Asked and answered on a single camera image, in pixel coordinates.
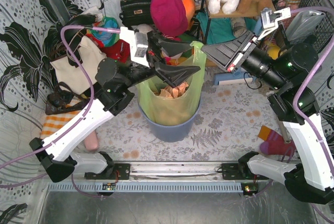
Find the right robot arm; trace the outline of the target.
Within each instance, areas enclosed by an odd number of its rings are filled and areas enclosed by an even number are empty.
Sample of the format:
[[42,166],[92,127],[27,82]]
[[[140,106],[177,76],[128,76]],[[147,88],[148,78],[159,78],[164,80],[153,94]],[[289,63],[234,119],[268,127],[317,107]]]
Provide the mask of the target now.
[[272,59],[247,32],[232,41],[204,45],[202,51],[226,72],[242,68],[272,90],[269,104],[292,137],[298,164],[272,160],[251,151],[238,160],[243,176],[264,176],[283,184],[297,200],[327,204],[333,200],[333,157],[321,126],[320,108],[307,84],[318,54],[307,43],[289,47]]

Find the blue trash bin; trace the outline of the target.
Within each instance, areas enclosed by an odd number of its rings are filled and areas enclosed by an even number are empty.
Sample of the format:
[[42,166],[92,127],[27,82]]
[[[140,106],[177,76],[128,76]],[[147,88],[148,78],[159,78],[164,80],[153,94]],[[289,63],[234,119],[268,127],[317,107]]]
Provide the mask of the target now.
[[182,141],[190,133],[190,130],[192,129],[194,121],[195,121],[195,117],[197,116],[201,108],[201,99],[199,100],[197,110],[195,111],[194,115],[189,120],[185,121],[182,124],[172,125],[172,126],[165,126],[165,125],[157,124],[151,121],[146,116],[141,106],[140,105],[138,106],[139,106],[140,112],[142,113],[145,120],[147,121],[152,134],[157,139],[163,142],[174,143],[174,142]]

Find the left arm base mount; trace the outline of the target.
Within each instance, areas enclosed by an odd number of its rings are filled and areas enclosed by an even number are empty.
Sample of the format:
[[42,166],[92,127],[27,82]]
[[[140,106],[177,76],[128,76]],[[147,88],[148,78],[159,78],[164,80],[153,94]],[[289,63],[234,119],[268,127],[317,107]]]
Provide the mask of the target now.
[[130,176],[129,163],[116,163],[113,167],[107,167],[101,173],[87,172],[86,180],[128,180]]

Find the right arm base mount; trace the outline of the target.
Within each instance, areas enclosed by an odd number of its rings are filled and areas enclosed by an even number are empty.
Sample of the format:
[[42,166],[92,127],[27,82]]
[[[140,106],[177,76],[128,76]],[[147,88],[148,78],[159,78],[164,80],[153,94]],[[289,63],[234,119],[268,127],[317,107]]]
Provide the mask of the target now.
[[248,170],[248,167],[240,163],[222,163],[222,177],[225,180],[249,180],[253,175]]

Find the green trash bag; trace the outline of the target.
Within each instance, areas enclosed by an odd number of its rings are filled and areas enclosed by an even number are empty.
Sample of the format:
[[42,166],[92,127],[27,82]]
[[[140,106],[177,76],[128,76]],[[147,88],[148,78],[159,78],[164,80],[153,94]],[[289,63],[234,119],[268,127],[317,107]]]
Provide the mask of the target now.
[[192,42],[193,54],[179,67],[195,66],[200,70],[175,88],[164,83],[157,76],[137,85],[138,101],[145,115],[154,123],[173,126],[186,122],[199,105],[204,83],[206,54],[200,42]]

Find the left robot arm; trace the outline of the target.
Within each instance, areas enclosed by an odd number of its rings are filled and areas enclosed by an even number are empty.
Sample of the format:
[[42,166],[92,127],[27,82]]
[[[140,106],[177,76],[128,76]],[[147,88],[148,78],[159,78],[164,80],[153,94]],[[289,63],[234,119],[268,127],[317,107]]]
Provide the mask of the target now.
[[148,34],[129,30],[105,29],[118,33],[129,43],[131,64],[122,64],[110,58],[103,59],[97,67],[97,87],[90,81],[88,104],[65,126],[51,136],[30,142],[33,153],[40,161],[52,182],[60,182],[74,175],[84,174],[86,179],[108,180],[118,177],[112,158],[104,151],[80,154],[74,149],[97,127],[123,111],[134,94],[129,88],[157,76],[176,87],[198,72],[198,66],[170,66],[160,56],[161,51],[177,55],[191,49],[191,44],[166,39],[155,31]]

